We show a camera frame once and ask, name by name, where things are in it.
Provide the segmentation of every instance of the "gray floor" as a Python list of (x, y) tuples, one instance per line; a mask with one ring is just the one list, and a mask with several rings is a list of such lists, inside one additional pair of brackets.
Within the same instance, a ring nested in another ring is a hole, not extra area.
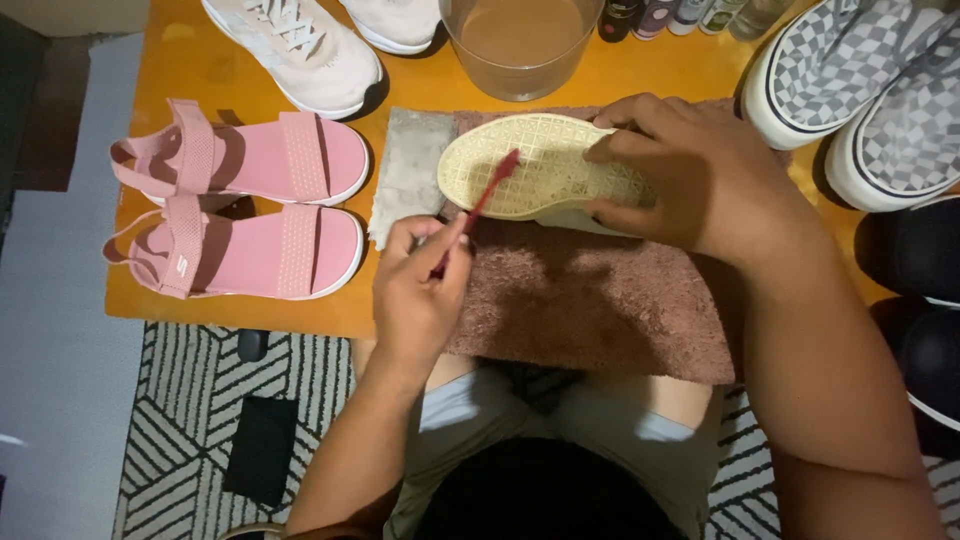
[(91, 51), (66, 193), (19, 192), (0, 258), (0, 538), (109, 538), (143, 323), (104, 315), (117, 183), (107, 148), (127, 133), (142, 35)]

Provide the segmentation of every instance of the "person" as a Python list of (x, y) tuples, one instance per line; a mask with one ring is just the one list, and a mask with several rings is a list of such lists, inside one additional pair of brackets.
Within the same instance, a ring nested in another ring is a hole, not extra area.
[[(649, 93), (594, 125), (619, 129), (585, 159), (633, 167), (658, 199), (586, 212), (725, 261), (747, 284), (744, 381), (769, 438), (782, 537), (945, 537), (891, 353), (758, 133), (715, 106)], [(700, 538), (718, 458), (712, 389), (590, 374), (540, 417), (490, 368), (442, 355), (468, 286), (464, 223), (394, 224), (373, 281), (375, 344), (355, 344), (356, 391), (314, 454), (287, 533)], [(444, 276), (431, 279), (444, 254)]]

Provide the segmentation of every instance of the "striped rug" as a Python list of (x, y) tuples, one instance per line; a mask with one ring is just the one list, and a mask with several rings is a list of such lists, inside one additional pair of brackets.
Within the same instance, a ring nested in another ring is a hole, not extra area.
[[(267, 356), (244, 363), (237, 331), (148, 323), (113, 540), (212, 540), (250, 523), (286, 521), (310, 456), (353, 389), (342, 338), (273, 332)], [(538, 401), (564, 374), (517, 370)], [(298, 400), (286, 495), (268, 508), (222, 489), (246, 396)], [(707, 540), (780, 538), (766, 437), (742, 388), (728, 392), (719, 444), (727, 457), (710, 492)], [(960, 462), (925, 458), (948, 534), (960, 540)]]

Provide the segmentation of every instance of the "hand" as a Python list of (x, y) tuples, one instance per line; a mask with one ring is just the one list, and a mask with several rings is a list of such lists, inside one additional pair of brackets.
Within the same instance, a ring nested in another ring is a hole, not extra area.
[(714, 105), (649, 93), (621, 99), (593, 121), (622, 128), (584, 158), (634, 168), (657, 192), (651, 209), (596, 200), (585, 211), (607, 228), (755, 269), (784, 251), (829, 245), (813, 207), (759, 133)]
[[(467, 293), (473, 258), (463, 234), (466, 217), (461, 213), (446, 226), (425, 215), (397, 221), (373, 278), (376, 349), (423, 381), (453, 334)], [(431, 279), (444, 254), (444, 277)]]

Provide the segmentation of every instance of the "person's left hand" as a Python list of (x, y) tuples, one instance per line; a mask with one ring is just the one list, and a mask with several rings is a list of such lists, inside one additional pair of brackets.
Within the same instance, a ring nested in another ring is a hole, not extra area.
[[(453, 334), (467, 293), (473, 258), (463, 234), (466, 217), (461, 213), (446, 226), (425, 215), (395, 222), (373, 278), (376, 348), (424, 380)], [(431, 278), (444, 254), (444, 277)]]

